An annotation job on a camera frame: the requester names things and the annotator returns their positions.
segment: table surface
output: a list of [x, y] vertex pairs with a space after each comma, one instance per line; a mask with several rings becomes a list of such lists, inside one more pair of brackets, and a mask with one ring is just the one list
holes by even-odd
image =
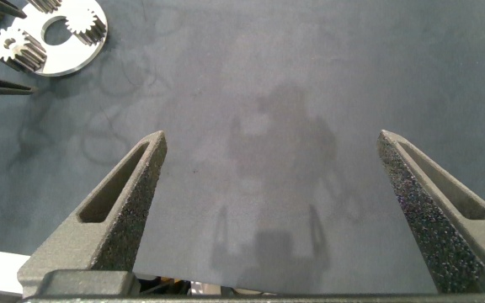
[[405, 136], [485, 199], [485, 1], [101, 4], [109, 40], [79, 73], [0, 63], [40, 88], [0, 96], [0, 251], [31, 254], [165, 130], [137, 273], [435, 292], [376, 138]]

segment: plate hole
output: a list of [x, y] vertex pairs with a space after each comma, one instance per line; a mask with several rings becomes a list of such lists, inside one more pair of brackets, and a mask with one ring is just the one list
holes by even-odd
[[65, 25], [65, 19], [59, 19], [54, 23], [48, 25], [44, 31], [44, 42], [48, 45], [61, 45], [72, 36], [72, 33]]

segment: dark gray mat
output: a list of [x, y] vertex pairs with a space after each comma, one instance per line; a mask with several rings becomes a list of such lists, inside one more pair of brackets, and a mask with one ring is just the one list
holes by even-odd
[[0, 97], [0, 250], [32, 253], [143, 136], [168, 156], [135, 271], [289, 293], [433, 292], [376, 152], [485, 199], [485, 1], [102, 2], [72, 77]]

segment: gray surface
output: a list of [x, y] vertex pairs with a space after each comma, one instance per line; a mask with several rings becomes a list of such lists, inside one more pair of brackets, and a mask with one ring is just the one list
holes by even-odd
[[0, 97], [0, 250], [32, 253], [134, 142], [165, 130], [137, 273], [435, 291], [375, 143], [397, 132], [485, 199], [485, 1], [103, 7], [110, 41], [79, 74], [0, 64], [42, 88]]

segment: circular metal plate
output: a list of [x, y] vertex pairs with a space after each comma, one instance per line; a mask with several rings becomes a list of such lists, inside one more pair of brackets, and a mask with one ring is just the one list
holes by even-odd
[[44, 41], [45, 30], [57, 20], [64, 19], [78, 9], [90, 9], [106, 25], [108, 35], [108, 20], [100, 5], [94, 0], [65, 0], [59, 9], [53, 13], [41, 13], [33, 5], [27, 4], [23, 11], [27, 18], [16, 18], [13, 27], [22, 29], [37, 39], [45, 48], [47, 59], [45, 65], [35, 73], [41, 76], [56, 77], [79, 71], [86, 66], [102, 49], [106, 38], [96, 45], [85, 45], [72, 35], [60, 45], [48, 45]]

